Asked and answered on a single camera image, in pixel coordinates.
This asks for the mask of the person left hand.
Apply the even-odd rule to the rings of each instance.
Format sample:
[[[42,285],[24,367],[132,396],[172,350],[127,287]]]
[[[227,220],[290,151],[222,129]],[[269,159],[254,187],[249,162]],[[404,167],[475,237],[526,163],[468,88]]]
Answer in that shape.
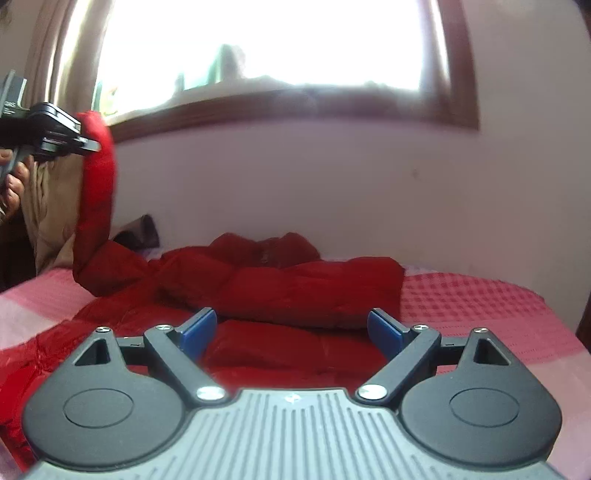
[[[1,187],[1,221],[10,219],[20,208],[22,197],[29,182],[34,159],[31,155],[16,162]]]

